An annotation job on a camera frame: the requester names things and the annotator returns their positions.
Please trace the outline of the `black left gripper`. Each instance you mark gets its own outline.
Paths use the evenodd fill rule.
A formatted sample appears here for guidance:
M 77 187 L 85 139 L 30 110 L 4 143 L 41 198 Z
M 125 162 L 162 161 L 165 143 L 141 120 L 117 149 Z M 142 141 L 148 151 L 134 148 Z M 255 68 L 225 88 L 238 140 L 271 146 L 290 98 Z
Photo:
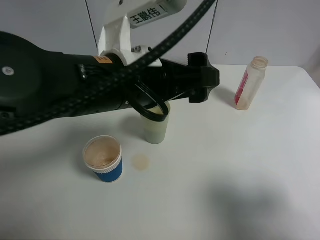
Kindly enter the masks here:
M 111 63 L 99 63 L 96 56 L 76 57 L 85 67 L 82 74 L 86 78 L 82 79 L 82 82 L 86 87 L 95 85 L 98 80 L 105 80 L 124 67 L 115 54 L 109 54 L 107 57 Z M 134 105 L 151 109 L 157 104 L 148 93 L 163 102 L 187 97 L 189 103 L 206 102 L 213 87 L 220 85 L 220 71 L 212 66 L 206 53 L 189 53 L 187 58 L 188 66 L 162 59 L 161 67 L 144 68 L 139 74 L 129 77 L 124 85 L 113 88 L 74 114 L 105 113 L 132 108 Z M 190 87 L 189 67 L 199 79 L 200 85 Z

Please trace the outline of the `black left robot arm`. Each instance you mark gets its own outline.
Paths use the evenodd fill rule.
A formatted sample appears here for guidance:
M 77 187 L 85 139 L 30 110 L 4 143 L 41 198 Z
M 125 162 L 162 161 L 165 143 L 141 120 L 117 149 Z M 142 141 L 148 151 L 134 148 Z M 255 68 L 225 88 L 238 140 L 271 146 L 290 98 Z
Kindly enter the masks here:
M 201 52 L 190 53 L 187 65 L 162 59 L 111 82 L 124 67 L 110 53 L 105 57 L 65 54 L 39 48 L 26 39 L 0 34 L 0 133 L 7 135 L 44 122 L 129 109 L 133 104 L 153 108 L 156 103 L 138 88 L 146 85 L 164 102 L 208 100 L 220 84 L 220 72 Z

